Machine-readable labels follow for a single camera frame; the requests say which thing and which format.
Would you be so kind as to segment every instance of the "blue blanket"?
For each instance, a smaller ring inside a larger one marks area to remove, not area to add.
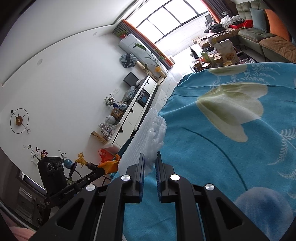
[[[296,210],[296,65],[257,63],[185,76],[159,114],[161,156],[191,183],[212,183],[271,241]],[[127,241],[176,240],[174,204],[158,201],[155,171],[127,204]]]

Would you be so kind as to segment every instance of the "cabinet drawer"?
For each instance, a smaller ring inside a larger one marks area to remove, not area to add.
[[[149,78],[147,83],[144,86],[144,90],[146,90],[149,94],[152,94],[152,90],[156,85],[155,81],[152,78]]]
[[[130,112],[126,118],[126,121],[131,123],[134,127],[136,126],[138,119],[143,111],[143,107],[139,105],[138,102],[135,102],[135,104],[132,107],[133,112]]]
[[[124,143],[131,137],[134,126],[126,120],[121,126],[121,129],[123,132],[119,132],[114,140],[114,142],[120,147],[122,147]]]

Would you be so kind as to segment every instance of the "orange curtain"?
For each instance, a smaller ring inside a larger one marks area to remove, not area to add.
[[[215,19],[215,21],[217,23],[221,22],[221,18],[218,17],[218,15],[216,14],[216,12],[208,5],[208,3],[204,0],[200,0],[209,10],[210,14],[213,16],[213,18]]]
[[[151,47],[152,49],[157,49],[158,50],[158,54],[160,54],[161,56],[163,56],[165,58],[166,63],[171,67],[174,65],[174,63],[160,50],[157,48],[157,46],[151,42],[144,34],[142,34],[135,26],[133,26],[132,24],[130,24],[128,21],[126,20],[122,20],[122,22],[127,25],[129,28],[131,28],[134,32],[137,32],[138,35],[140,35]]]

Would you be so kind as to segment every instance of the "tile floor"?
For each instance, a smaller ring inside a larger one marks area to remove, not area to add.
[[[197,53],[201,52],[201,49],[196,49],[197,45],[191,46]],[[151,104],[151,108],[154,107],[158,111],[165,105],[168,98],[173,93],[174,88],[177,86],[181,78],[187,74],[192,73],[190,64],[193,58],[190,56],[190,48],[187,48],[173,57],[176,62],[174,66],[169,70],[168,76],[158,87],[156,95]]]

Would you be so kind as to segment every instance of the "black speaker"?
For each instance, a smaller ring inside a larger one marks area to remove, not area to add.
[[[50,196],[67,186],[62,159],[59,156],[44,157],[37,165],[43,186]]]

